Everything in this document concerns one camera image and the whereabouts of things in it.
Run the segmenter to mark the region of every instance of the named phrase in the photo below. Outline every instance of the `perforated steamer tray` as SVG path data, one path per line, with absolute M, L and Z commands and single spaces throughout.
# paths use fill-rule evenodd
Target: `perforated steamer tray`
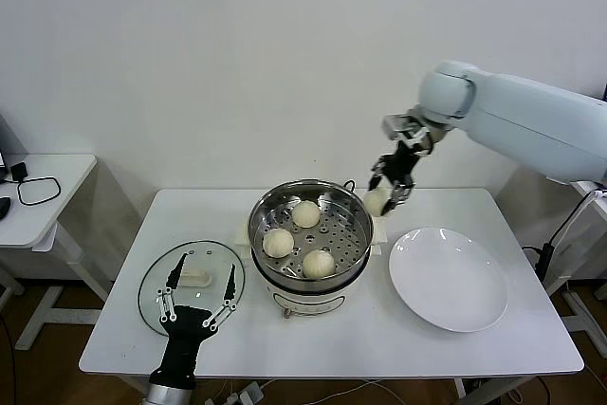
M 315 227 L 305 229 L 293 223 L 291 211 L 301 201 L 318 204 L 321 220 Z M 264 236 L 274 228 L 293 235 L 295 247 L 285 258 L 272 258 L 264 252 Z M 349 190 L 308 179 L 283 184 L 264 195 L 251 212 L 248 238 L 258 268 L 279 285 L 301 291 L 326 290 L 349 281 L 366 264 L 373 222 L 362 201 Z M 315 249 L 333 255 L 333 275 L 322 279 L 304 277 L 302 261 Z

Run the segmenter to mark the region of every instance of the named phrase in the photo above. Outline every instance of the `electric steamer pot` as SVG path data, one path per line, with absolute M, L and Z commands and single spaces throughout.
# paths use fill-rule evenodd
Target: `electric steamer pot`
M 321 220 L 316 226 L 305 229 L 293 223 L 291 211 L 301 201 L 318 204 Z M 264 235 L 274 228 L 290 231 L 295 240 L 285 258 L 269 257 L 263 250 Z M 369 262 L 372 239 L 373 222 L 360 198 L 345 187 L 316 179 L 287 182 L 270 190 L 248 219 L 253 262 L 286 317 L 318 315 L 342 305 Z M 302 262 L 315 249 L 333 255 L 334 274 L 304 277 Z

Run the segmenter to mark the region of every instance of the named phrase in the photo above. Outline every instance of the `small side table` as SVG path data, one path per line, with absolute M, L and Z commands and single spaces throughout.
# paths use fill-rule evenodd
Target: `small side table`
M 0 196 L 11 199 L 7 216 L 0 221 L 0 249 L 32 249 L 49 251 L 56 240 L 58 251 L 68 266 L 105 302 L 112 287 L 99 268 L 83 254 L 67 230 L 57 221 L 65 205 L 78 190 L 97 160 L 91 155 L 28 155 L 7 156 L 7 163 L 24 161 L 30 177 L 55 177 L 61 185 L 61 194 L 38 206 L 19 204 L 16 186 L 0 185 Z M 0 307 L 11 294 L 21 294 L 24 289 L 6 271 L 0 270 L 0 284 L 7 291 L 0 297 Z M 51 286 L 31 316 L 21 337 L 15 344 L 17 350 L 28 350 L 46 322 L 69 324 L 94 324 L 100 310 L 54 308 L 62 291 L 61 286 Z

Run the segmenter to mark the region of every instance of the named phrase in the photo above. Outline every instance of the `computer mouse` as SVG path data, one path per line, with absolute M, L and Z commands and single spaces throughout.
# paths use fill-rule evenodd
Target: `computer mouse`
M 0 198 L 0 220 L 2 220 L 7 213 L 9 213 L 10 209 L 10 198 L 5 196 Z

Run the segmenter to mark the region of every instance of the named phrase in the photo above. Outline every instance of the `power cord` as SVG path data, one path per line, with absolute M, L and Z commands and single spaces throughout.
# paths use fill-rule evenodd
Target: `power cord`
M 551 401 L 552 401 L 552 395 L 550 394 L 550 389 L 548 389 L 548 385 L 546 384 L 546 382 L 544 381 L 544 379 L 542 377 L 537 377 L 537 379 L 540 381 L 540 383 L 543 386 L 543 389 L 546 391 L 546 405 L 550 405 Z M 522 405 L 523 404 L 523 394 L 521 393 L 521 391 L 519 391 L 518 388 L 514 388 L 511 391 L 508 391 L 506 393 L 507 397 L 512 400 L 512 402 L 516 403 L 516 405 Z
M 592 376 L 598 382 L 600 387 L 603 388 L 605 390 L 605 392 L 607 393 L 607 386 L 605 386 L 605 383 L 600 379 L 600 377 L 595 373 L 595 371 L 592 370 L 588 365 L 584 365 L 584 368 L 588 369 L 588 372 L 590 372 L 592 374 Z
M 523 249 L 530 249 L 535 251 L 540 255 L 540 259 L 535 265 L 535 273 L 540 279 L 540 282 L 546 277 L 546 272 L 548 271 L 548 267 L 550 266 L 550 261 L 552 260 L 552 255 L 554 251 L 559 247 L 561 242 L 567 236 L 567 232 L 569 228 L 575 223 L 578 219 L 579 215 L 595 200 L 602 198 L 605 196 L 607 192 L 604 187 L 599 190 L 592 190 L 588 192 L 576 205 L 576 207 L 569 213 L 567 218 L 565 218 L 564 222 L 557 228 L 554 234 L 550 237 L 550 240 L 543 244 L 542 248 L 539 249 L 533 246 L 525 246 Z M 557 236 L 561 235 L 560 239 L 556 242 Z
M 2 315 L 0 315 L 0 323 L 2 323 L 2 327 L 4 327 L 4 332 L 7 335 L 7 341 L 9 342 L 10 359 L 12 364 L 12 403 L 13 405 L 17 405 L 17 364 L 15 363 L 15 348 L 12 343 L 9 328 L 7 327 L 7 323 L 4 321 Z
M 277 380 L 276 379 L 271 379 L 270 381 L 266 381 L 264 384 L 262 384 L 260 386 L 260 389 L 263 391 L 264 388 L 266 388 L 268 385 L 270 385 L 274 381 L 277 381 Z M 392 389 L 384 386 L 383 384 L 379 384 L 382 381 L 381 379 L 374 379 L 374 380 L 364 379 L 363 381 L 364 381 L 364 383 L 360 384 L 356 388 L 348 389 L 347 391 L 341 391 L 340 393 L 334 393 L 334 394 L 332 394 L 330 396 L 323 397 L 323 398 L 321 398 L 319 400 L 316 400 L 314 402 L 303 403 L 302 405 L 317 405 L 318 403 L 324 402 L 325 400 L 328 400 L 329 398 L 333 398 L 333 397 L 337 397 L 337 396 L 345 396 L 346 394 L 354 393 L 358 389 L 362 389 L 362 388 L 364 388 L 366 386 L 369 386 L 369 385 L 377 386 L 378 388 L 383 389 L 384 391 L 386 391 L 387 393 L 389 393 L 390 395 L 392 395 L 396 400 L 398 400 L 398 403 L 400 403 L 400 405 L 407 405 L 405 403 L 405 401 L 402 398 L 400 398 Z
M 44 199 L 41 199 L 38 201 L 31 201 L 31 202 L 26 201 L 23 197 L 23 194 L 21 193 L 23 184 L 28 184 L 31 182 L 42 182 L 42 181 L 53 182 L 57 186 L 57 192 L 55 194 L 53 194 L 52 196 L 49 196 L 48 198 L 44 198 Z M 43 203 L 46 203 L 48 201 L 55 199 L 57 196 L 59 196 L 61 194 L 61 185 L 59 184 L 59 181 L 57 180 L 57 178 L 52 177 L 52 176 L 34 177 L 32 179 L 24 179 L 21 181 L 10 180 L 10 179 L 0 179 L 0 184 L 5 183 L 5 182 L 8 184 L 17 184 L 17 195 L 19 196 L 19 202 L 21 204 L 23 204 L 24 206 L 38 206 L 39 204 L 43 204 Z

